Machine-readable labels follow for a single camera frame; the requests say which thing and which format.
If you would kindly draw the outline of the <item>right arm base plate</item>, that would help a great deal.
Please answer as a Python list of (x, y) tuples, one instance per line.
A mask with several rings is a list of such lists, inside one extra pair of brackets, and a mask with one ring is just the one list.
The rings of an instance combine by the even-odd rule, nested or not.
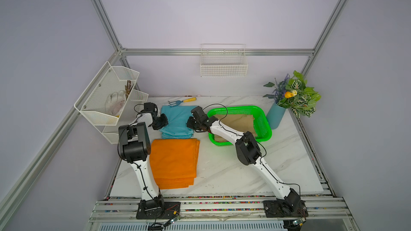
[(267, 218), (300, 218), (308, 217), (305, 201), (289, 206), (282, 200), (263, 201), (264, 213)]

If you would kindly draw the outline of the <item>beige pants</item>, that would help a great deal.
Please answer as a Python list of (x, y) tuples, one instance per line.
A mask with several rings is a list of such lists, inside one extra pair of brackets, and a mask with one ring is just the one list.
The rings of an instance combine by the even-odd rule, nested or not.
[[(215, 117), (221, 120), (222, 124), (228, 125), (229, 127), (239, 131), (239, 132), (251, 132), (255, 138), (257, 138), (257, 133), (254, 128), (254, 117), (250, 114), (216, 114)], [(222, 138), (219, 135), (209, 136), (212, 143), (216, 145), (232, 145), (229, 141)]]

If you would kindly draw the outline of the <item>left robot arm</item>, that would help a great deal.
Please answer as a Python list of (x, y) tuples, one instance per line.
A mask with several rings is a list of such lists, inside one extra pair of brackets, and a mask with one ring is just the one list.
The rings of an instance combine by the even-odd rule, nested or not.
[(159, 207), (162, 198), (149, 162), (152, 148), (148, 129), (159, 130), (167, 124), (167, 117), (158, 113), (155, 103), (149, 102), (143, 104), (134, 121), (118, 128), (118, 155), (133, 168), (140, 185), (141, 200), (146, 205)]

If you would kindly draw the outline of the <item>orange pants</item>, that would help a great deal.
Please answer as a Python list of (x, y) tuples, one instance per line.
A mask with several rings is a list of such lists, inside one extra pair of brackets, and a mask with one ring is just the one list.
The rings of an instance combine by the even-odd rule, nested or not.
[(161, 190), (194, 185), (197, 177), (200, 140), (157, 139), (149, 156), (155, 182)]

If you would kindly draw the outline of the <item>teal pants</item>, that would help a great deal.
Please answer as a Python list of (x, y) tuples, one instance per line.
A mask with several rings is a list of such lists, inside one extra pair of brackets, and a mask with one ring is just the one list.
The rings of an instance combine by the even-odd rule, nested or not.
[(187, 122), (194, 108), (195, 106), (162, 106), (161, 113), (168, 119), (168, 124), (160, 129), (162, 139), (190, 139), (194, 130), (187, 127)]

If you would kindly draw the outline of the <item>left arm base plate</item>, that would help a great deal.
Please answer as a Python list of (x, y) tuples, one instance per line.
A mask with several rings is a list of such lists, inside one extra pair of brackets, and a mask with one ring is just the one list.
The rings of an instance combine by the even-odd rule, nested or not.
[(138, 206), (136, 219), (138, 220), (169, 220), (180, 212), (180, 202), (163, 202), (163, 201), (145, 201), (141, 200)]

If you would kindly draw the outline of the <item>green plastic basket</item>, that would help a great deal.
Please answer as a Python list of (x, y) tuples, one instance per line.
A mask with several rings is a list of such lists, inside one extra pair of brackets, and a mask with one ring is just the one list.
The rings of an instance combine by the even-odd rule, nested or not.
[(272, 131), (266, 119), (264, 111), (253, 105), (238, 106), (238, 107), (225, 107), (211, 109), (207, 111), (209, 117), (216, 114), (250, 114), (254, 117), (254, 128), (257, 133), (256, 140), (258, 142), (264, 142), (271, 139)]

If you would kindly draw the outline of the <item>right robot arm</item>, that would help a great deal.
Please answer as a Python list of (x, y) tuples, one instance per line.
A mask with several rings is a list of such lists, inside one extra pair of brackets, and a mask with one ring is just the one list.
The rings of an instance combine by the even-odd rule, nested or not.
[(298, 186), (298, 184), (283, 182), (270, 168), (264, 159), (265, 154), (261, 153), (260, 144), (251, 132), (240, 132), (227, 126), (216, 117), (208, 116), (202, 107), (195, 107), (191, 110), (191, 114), (187, 127), (196, 132), (218, 135), (233, 144), (238, 160), (243, 165), (252, 167), (266, 182), (285, 214), (291, 215), (304, 208), (300, 192), (293, 189), (293, 186)]

